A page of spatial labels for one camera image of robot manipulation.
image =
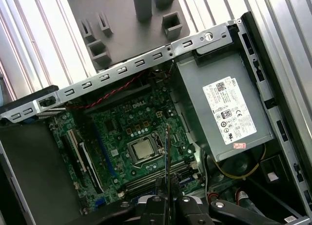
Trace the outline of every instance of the metal frame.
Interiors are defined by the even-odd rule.
[[[124,63],[117,64],[79,83],[70,85],[64,89],[55,91],[32,102],[4,112],[0,114],[0,119],[6,118],[12,123],[18,123],[48,109],[62,105],[74,98],[116,82],[117,80],[174,59],[177,56],[202,46],[211,45],[212,48],[217,48],[220,46],[219,41],[221,41],[223,45],[229,44],[232,42],[232,39],[230,38],[227,25],[233,23],[233,21],[230,21],[228,23],[214,26],[211,29],[202,31],[190,37],[182,38],[166,46],[159,47],[148,53],[134,57]],[[42,107],[40,102],[50,97],[54,97],[56,102],[51,106]]]

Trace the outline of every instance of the white label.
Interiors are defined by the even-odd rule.
[[[284,219],[287,223],[293,222],[295,220],[297,220],[294,216],[289,216],[287,218]]]
[[[240,201],[240,200],[242,200],[242,199],[244,199],[244,198],[249,198],[249,197],[248,197],[247,193],[245,193],[244,191],[240,191],[240,192],[238,193],[237,200]]]
[[[235,78],[228,76],[203,91],[226,145],[257,132]]]

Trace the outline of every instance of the motherboard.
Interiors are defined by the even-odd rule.
[[[202,177],[169,89],[150,91],[108,110],[63,112],[49,121],[77,190],[81,213],[120,199],[155,194],[165,175],[166,128],[170,127],[170,173],[183,193],[202,187]]]

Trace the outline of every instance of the cpu socket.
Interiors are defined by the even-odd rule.
[[[141,168],[144,163],[163,155],[162,146],[159,146],[156,142],[159,137],[158,133],[154,133],[153,136],[155,137],[147,135],[127,144],[128,152],[135,167]]]

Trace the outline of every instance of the barcode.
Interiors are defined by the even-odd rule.
[[[224,82],[217,83],[216,88],[218,89],[219,92],[226,89]]]

